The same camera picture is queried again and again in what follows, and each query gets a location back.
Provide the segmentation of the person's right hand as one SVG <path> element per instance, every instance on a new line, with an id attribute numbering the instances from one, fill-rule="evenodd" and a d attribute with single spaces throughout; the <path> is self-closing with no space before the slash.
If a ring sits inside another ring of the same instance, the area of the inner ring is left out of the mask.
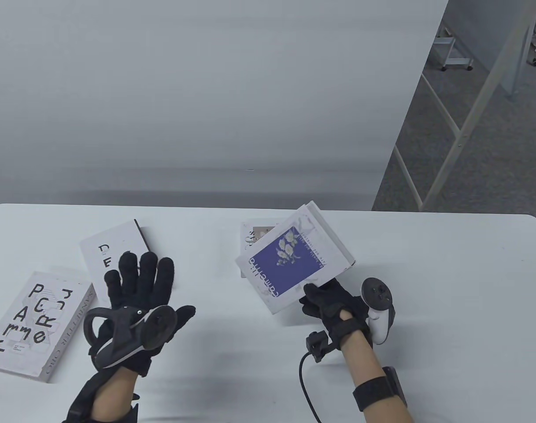
<path id="1" fill-rule="evenodd" d="M 299 300 L 302 311 L 322 321 L 338 350 L 344 337 L 356 331 L 361 331 L 369 346 L 373 347 L 367 323 L 369 308 L 360 296 L 350 294 L 335 278 L 320 287 L 306 284 L 303 290 L 304 296 Z"/>

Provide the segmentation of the person's left hand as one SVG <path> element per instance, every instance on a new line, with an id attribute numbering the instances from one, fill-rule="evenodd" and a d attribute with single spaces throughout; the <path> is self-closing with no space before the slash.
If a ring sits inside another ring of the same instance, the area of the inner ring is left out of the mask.
<path id="1" fill-rule="evenodd" d="M 104 276 L 109 308 L 95 308 L 83 324 L 89 356 L 99 370 L 125 368 L 141 377 L 152 359 L 196 314 L 196 308 L 169 305 L 175 268 L 169 257 L 154 252 L 141 258 L 125 252 L 118 270 Z"/>

